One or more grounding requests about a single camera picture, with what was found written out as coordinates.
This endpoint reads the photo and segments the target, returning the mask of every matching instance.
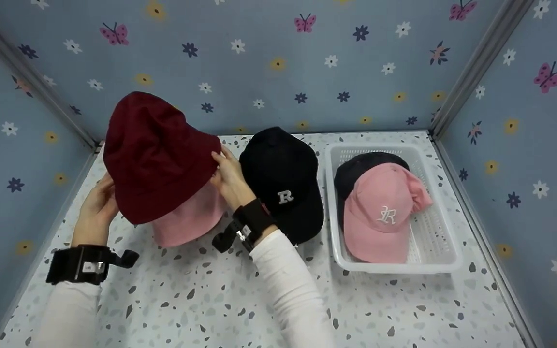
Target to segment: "blue wallpaper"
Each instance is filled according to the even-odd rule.
[[[502,0],[0,0],[93,136],[126,93],[215,134],[424,129]]]
[[[0,61],[0,322],[90,154]]]
[[[536,1],[442,143],[544,342],[557,348],[557,1]]]

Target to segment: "white sleeve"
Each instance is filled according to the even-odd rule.
[[[330,319],[315,282],[292,243],[274,231],[250,252],[265,280],[290,348],[334,348]]]
[[[95,347],[100,291],[100,286],[87,283],[60,282],[55,285],[33,347]]]

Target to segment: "baseball cap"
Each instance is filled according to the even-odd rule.
[[[304,142],[279,127],[255,134],[239,157],[250,189],[292,244],[306,242],[323,226],[318,159]]]

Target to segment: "black baseball cap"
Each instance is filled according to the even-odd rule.
[[[303,141],[272,127],[255,134],[239,158],[242,173],[292,244],[306,242],[323,226],[318,159]]]
[[[345,200],[354,190],[356,181],[362,174],[373,167],[384,163],[395,163],[409,170],[410,166],[401,157],[388,152],[368,152],[352,157],[346,163],[337,168],[334,175],[334,188],[337,190],[337,217],[338,225],[343,229],[343,214],[345,212]]]

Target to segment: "maroon bucket hat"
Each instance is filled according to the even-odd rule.
[[[212,151],[220,153],[219,138],[188,125],[171,104],[126,95],[111,115],[103,156],[122,215],[141,224],[179,207],[216,171]]]

